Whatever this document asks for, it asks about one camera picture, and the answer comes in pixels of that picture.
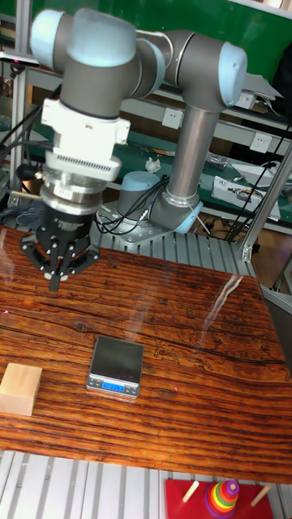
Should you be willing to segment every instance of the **wooden peg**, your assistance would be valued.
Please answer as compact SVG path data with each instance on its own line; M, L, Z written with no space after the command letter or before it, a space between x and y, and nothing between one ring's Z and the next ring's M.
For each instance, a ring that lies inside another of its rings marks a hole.
M190 499L190 497L192 497L193 493L196 491L196 489L198 488L199 485L200 485L199 481L194 481L192 483L192 485L190 486L190 488L188 489L188 491L182 498L183 503L187 503L187 501Z
M255 496L255 499L252 500L251 506L256 506L256 504L258 504L260 500L262 500L263 497L268 494L269 490L271 490L271 485L266 485L264 488L262 488L258 495Z

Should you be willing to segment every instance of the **metal grating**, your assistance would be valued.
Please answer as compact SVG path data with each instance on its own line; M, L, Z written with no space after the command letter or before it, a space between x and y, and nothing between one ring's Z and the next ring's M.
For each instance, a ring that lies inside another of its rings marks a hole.
M228 243L216 238L191 233L171 233L145 241L138 246L135 244L125 246L119 242L118 237L111 234L100 234L94 227L91 238L92 242L99 247L116 251L127 251L232 274L255 276L251 264L241 259L237 243Z
M166 519L166 479L224 481L8 451L0 461L1 519ZM292 517L291 485L272 485L268 498L274 519Z

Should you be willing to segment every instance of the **wooden block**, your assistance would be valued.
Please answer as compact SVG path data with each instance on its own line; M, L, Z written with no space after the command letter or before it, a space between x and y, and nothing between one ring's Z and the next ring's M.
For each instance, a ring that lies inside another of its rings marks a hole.
M0 385L0 412L32 416L41 367L9 363Z

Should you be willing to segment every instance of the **wood grain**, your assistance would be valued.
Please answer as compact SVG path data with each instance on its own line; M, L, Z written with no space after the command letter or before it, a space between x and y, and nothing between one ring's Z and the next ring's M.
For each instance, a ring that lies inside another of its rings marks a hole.
M254 278L102 249L55 294L19 238L0 228L0 376L43 372L0 448L292 483L292 383ZM144 345L136 401L86 389L99 335Z

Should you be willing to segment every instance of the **wire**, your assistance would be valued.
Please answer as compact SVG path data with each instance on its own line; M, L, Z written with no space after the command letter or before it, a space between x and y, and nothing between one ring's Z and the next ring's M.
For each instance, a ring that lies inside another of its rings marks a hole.
M59 84L57 86L57 88L55 88L55 90L49 95L49 99L54 99L55 97L57 97L60 92L61 92L61 87L62 87L62 84ZM41 112L42 110L42 106L36 106L31 112L29 112L29 114L27 114L21 121L18 122L18 124L16 124L8 133L7 135L5 135L5 137L2 139L2 141L0 142L0 146L2 144L5 144L6 141L8 141L8 139L22 126L24 125L27 121L29 121L29 119L31 119L31 121L29 122L29 124L27 125L27 127L25 128L25 131L28 130L32 124L34 123L34 121L36 120L38 114Z
M25 140L29 141L30 135L31 135L31 131L32 131L32 127L28 128L28 130L25 132ZM29 146L27 144L25 144L24 149L25 149L25 155L26 155L27 161L31 165L32 164L32 159L31 159L30 152L29 152Z
M162 179L157 182L154 186L152 186L150 189L146 191L146 193L143 193L133 204L132 206L127 210L127 212L120 216L119 218L116 218L115 220L110 220L108 217L105 217L109 222L101 222L101 227L97 219L95 218L94 221L96 222L97 228L100 231L101 234L112 234L113 236L123 236L124 234L130 233L132 230L134 230L142 221L143 218L139 218L139 220L135 223L134 227L132 229L129 229L128 231L124 233L114 233L114 231L118 228L118 226L126 219L128 218L133 212L138 211L144 207L146 204L146 201L148 197L151 194L154 194L153 199L151 200L150 204L148 205L147 212L150 212L156 198L158 197L160 191L163 189L163 187L168 183L169 177L163 176ZM114 227L111 227L109 229L108 225L114 224Z
M32 192L26 187L26 185L23 182L21 183L21 185L22 185L22 188L25 190L26 193L28 193L29 195L32 194Z
M16 146L22 146L25 144L26 146L37 146L38 148L43 149L51 149L52 144L50 144L47 140L22 140L14 141L13 143L9 144L9 146L6 146L4 150L0 152L0 161L5 159L5 157L10 153L11 149L15 148Z
M290 129L290 125L287 126L287 128L285 129L281 139L279 140L279 143L274 151L274 153L272 154L271 156L271 159L268 161L267 165L264 167L263 169L263 172L261 173L261 175L259 176L259 178L257 179L255 185L251 188L251 192L249 193L249 196L247 197L246 201L245 201L245 204L243 205L243 207L241 208L241 211L239 212L239 214L237 215L236 217L236 220L234 221L234 223L232 224L232 226L230 227L230 230L227 232L227 235L225 236L225 240L228 240L229 242L231 242L241 231L242 229L245 227L245 225L248 223L248 221L253 218L256 214L256 211L257 209L259 208L259 206L262 204L264 198L260 201L260 203L256 206L255 210L252 212L251 215L249 215L247 217L247 219L239 226L239 228L235 229L235 227L237 226L237 223L238 223L238 220L239 218L242 216L243 212L244 212L244 209L246 208L247 204L249 203L251 197L252 197L252 194L255 192L258 184L260 183L260 180L262 179L262 177L264 176L264 173L266 172L266 170L268 169L268 164L270 162L273 162L274 160L274 157L277 155L277 151L278 149L280 148L284 138L286 137L286 135L288 134L289 132L289 129Z

